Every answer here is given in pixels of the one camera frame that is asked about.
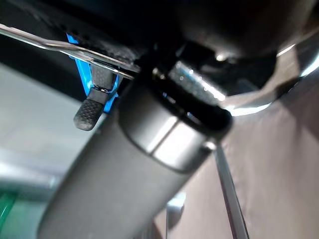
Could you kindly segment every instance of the metal rod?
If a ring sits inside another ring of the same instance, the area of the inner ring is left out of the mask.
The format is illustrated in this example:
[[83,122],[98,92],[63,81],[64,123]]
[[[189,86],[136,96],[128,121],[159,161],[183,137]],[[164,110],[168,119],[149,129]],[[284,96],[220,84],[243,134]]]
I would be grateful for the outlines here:
[[215,160],[233,238],[249,239],[233,179],[221,145],[216,146]]
[[103,55],[101,53],[86,49],[84,47],[73,45],[68,42],[44,39],[42,37],[30,34],[25,31],[21,31],[13,27],[8,27],[3,24],[0,24],[0,34],[16,39],[18,41],[25,42],[32,46],[39,47],[41,49],[64,53],[87,63],[111,70],[114,73],[122,75],[128,79],[133,79],[134,77],[131,73],[124,70],[132,72],[140,71],[140,68],[134,64],[129,64]]

